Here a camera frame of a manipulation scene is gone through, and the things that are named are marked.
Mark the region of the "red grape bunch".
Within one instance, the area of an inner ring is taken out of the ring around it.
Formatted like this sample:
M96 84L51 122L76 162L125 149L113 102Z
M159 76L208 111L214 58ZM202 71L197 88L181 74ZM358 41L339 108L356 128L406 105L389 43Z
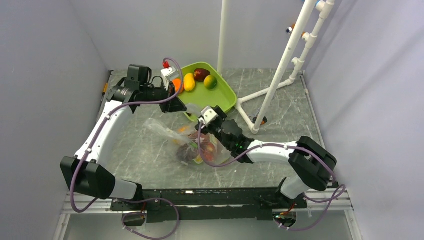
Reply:
M211 134L200 134L200 149L207 162L214 162L218 153L218 140Z

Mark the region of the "orange yellow fake mango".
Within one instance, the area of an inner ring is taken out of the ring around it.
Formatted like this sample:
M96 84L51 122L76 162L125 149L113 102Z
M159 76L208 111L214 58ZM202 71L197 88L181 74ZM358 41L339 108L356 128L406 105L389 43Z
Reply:
M182 135L190 135L192 132L192 127L190 125L185 125L180 127L177 132Z

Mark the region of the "clear plastic bag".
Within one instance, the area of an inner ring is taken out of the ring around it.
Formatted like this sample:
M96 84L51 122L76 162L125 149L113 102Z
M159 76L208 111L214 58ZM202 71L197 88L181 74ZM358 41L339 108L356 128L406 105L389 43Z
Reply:
M171 128L169 128L162 121L158 119L153 119L153 118L148 118L146 122L143 124L143 127L149 130L151 133L153 133L154 136L161 137L162 139L166 140L171 145L171 149L175 153L175 156L176 156L177 149L180 146L189 145L193 148L197 148L198 156L194 161L185 163L178 160L179 162L181 162L182 164L186 166L189 164L201 165L203 162L213 164L213 165L220 165L225 163L231 158L230 152L226 150L224 146L217 140L218 150L217 150L217 155L215 156L214 162L206 161L200 146L200 136L198 136L198 131L195 129L196 123L192 122L184 126L187 126L187 125L192 127L192 132L189 135L180 134L177 132L177 130L172 130Z

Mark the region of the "dark red apple front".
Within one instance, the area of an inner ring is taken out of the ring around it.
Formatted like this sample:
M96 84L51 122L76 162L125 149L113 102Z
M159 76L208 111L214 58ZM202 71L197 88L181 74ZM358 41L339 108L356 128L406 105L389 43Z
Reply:
M193 148L189 145L180 146L176 151L177 160L189 163L190 161L194 161L198 157L198 149Z

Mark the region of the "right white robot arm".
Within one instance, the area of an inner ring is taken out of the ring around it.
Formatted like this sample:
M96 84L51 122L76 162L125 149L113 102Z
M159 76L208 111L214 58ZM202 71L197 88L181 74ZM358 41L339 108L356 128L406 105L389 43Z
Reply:
M292 142L265 142L249 138L219 106L204 108L198 117L199 133L213 135L241 164L274 163L291 166L294 177L282 180L275 194L276 203L289 207L308 190L325 191L336 179L336 158L308 136Z

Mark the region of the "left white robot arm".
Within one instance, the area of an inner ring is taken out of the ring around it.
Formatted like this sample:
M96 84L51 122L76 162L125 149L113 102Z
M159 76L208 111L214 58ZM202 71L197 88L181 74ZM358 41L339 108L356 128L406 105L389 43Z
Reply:
M163 113L185 112L187 107L177 97L177 85L172 81L183 76L178 64L164 68L159 76L143 65L131 64L127 75L105 95L103 112L87 140L77 152L65 156L60 169L69 187L71 196L76 193L95 199L124 199L131 210L139 209L144 203L142 186L118 179L103 164L111 157L116 138L129 118L142 105L158 105Z

